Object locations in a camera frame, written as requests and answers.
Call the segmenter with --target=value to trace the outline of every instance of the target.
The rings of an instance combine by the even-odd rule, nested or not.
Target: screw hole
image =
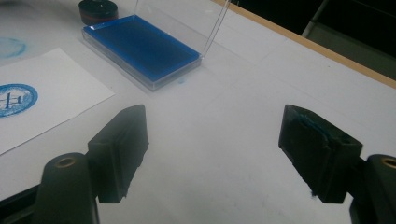
[[[68,157],[68,158],[63,158],[63,159],[57,161],[55,166],[57,168],[66,168],[66,167],[72,166],[75,163],[76,163],[76,159],[74,159],[72,157]]]
[[[396,160],[390,159],[390,158],[384,158],[382,159],[382,163],[387,165],[390,168],[396,169]]]

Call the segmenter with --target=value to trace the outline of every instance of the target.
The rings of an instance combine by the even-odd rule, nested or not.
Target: white table
[[[119,3],[120,15],[130,12]],[[37,185],[47,161],[87,151],[120,110],[144,104],[149,147],[121,204],[101,223],[350,223],[342,205],[311,198],[277,147],[285,104],[310,109],[364,144],[396,156],[396,90],[231,10],[202,66],[155,92],[82,42],[78,1],[0,1],[0,36],[19,58],[62,48],[116,95],[0,157],[0,200]]]

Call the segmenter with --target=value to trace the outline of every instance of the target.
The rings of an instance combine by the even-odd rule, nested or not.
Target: blue liquid stain
[[[26,51],[26,44],[15,38],[0,37],[0,59],[21,56]]]

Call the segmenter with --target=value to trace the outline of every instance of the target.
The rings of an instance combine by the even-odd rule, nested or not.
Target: black plastic mount
[[[0,202],[0,223],[99,223],[96,197],[119,203],[148,145],[145,107],[123,109],[89,142],[86,155],[52,159],[40,185]]]
[[[352,195],[353,224],[396,224],[396,158],[360,158],[362,144],[304,108],[286,105],[279,147],[324,203]]]

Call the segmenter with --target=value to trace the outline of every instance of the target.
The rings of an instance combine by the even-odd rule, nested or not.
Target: blue circular stamp
[[[18,57],[26,51],[26,44],[19,39],[0,37],[0,59]]]
[[[38,94],[35,88],[24,84],[0,86],[0,118],[19,114],[35,104]]]

